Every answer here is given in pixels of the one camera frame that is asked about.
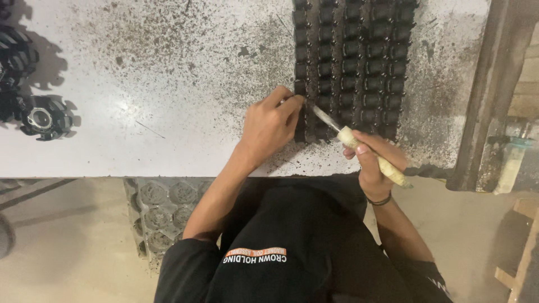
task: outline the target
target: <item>soldering iron handle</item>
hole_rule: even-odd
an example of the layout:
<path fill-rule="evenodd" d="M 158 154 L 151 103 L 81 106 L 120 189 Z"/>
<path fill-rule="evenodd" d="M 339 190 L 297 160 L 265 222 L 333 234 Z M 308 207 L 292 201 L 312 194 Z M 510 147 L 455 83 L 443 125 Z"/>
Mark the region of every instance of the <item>soldering iron handle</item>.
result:
<path fill-rule="evenodd" d="M 352 130 L 348 126 L 345 126 L 343 127 L 343 129 L 341 129 L 339 134 L 337 134 L 337 138 L 341 140 L 344 145 L 354 150 L 361 144 L 361 142 L 359 142 L 359 140 L 354 137 Z M 400 170 L 398 170 L 388 160 L 380 157 L 378 154 L 376 154 L 376 156 L 378 157 L 378 165 L 380 167 L 380 171 L 382 172 L 382 174 L 384 174 L 384 176 L 388 177 L 391 181 L 395 182 L 402 188 L 413 188 L 413 185 L 408 182 L 408 180 Z"/>

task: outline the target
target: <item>shirt sleeve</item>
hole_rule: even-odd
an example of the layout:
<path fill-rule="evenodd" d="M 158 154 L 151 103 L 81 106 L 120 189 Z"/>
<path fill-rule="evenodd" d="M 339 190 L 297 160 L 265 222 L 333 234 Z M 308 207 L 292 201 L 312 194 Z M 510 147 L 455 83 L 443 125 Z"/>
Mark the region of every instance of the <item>shirt sleeve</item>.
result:
<path fill-rule="evenodd" d="M 453 302 L 435 263 L 411 260 L 392 260 L 392 262 L 415 303 Z"/>
<path fill-rule="evenodd" d="M 215 243 L 185 239 L 166 252 L 154 303 L 202 302 L 221 255 Z"/>

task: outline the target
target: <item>wooden frame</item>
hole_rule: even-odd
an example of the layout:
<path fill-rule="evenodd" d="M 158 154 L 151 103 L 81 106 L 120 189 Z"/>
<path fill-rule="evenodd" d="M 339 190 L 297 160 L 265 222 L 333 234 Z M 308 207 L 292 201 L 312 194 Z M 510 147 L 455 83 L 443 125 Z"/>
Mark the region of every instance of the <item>wooden frame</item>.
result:
<path fill-rule="evenodd" d="M 513 206 L 514 211 L 534 220 L 531 225 L 530 234 L 528 236 L 528 240 L 526 241 L 516 276 L 512 277 L 499 267 L 496 267 L 496 271 L 494 273 L 494 277 L 496 279 L 498 279 L 508 288 L 511 288 L 511 295 L 509 296 L 508 300 L 509 303 L 517 302 L 520 296 L 522 285 L 524 285 L 524 279 L 526 278 L 526 272 L 528 271 L 528 266 L 531 261 L 531 251 L 536 245 L 536 238 L 537 234 L 539 233 L 539 209 L 537 208 L 536 201 L 537 200 L 534 198 L 521 198 L 518 199 Z"/>

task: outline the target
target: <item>fingernail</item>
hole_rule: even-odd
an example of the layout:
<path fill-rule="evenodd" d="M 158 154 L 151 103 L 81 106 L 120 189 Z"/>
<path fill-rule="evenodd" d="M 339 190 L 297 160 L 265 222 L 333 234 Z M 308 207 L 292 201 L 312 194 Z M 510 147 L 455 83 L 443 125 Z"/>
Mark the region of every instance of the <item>fingernail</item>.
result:
<path fill-rule="evenodd" d="M 357 150 L 358 155 L 361 155 L 361 154 L 364 154 L 364 153 L 368 152 L 368 151 L 369 151 L 369 147 L 366 146 L 365 144 L 361 144 L 361 145 L 359 145 L 359 146 L 357 147 L 356 150 Z"/>

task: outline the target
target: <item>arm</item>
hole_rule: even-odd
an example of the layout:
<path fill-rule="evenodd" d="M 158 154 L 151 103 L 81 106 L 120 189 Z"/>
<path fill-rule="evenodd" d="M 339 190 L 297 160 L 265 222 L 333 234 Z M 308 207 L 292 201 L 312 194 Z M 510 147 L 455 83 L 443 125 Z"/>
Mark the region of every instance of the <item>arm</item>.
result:
<path fill-rule="evenodd" d="M 278 86 L 245 114 L 243 135 L 228 163 L 189 217 L 183 238 L 216 242 L 247 176 L 294 137 L 302 96 Z"/>
<path fill-rule="evenodd" d="M 382 201 L 389 197 L 393 182 L 380 172 L 373 150 L 401 171 L 406 168 L 406 157 L 397 147 L 379 136 L 370 136 L 355 130 L 354 137 L 364 144 L 357 150 L 347 148 L 344 155 L 347 159 L 357 155 L 361 164 L 361 188 L 371 201 Z M 373 205 L 373 209 L 380 240 L 389 258 L 434 262 L 431 251 L 393 198 L 385 205 Z"/>

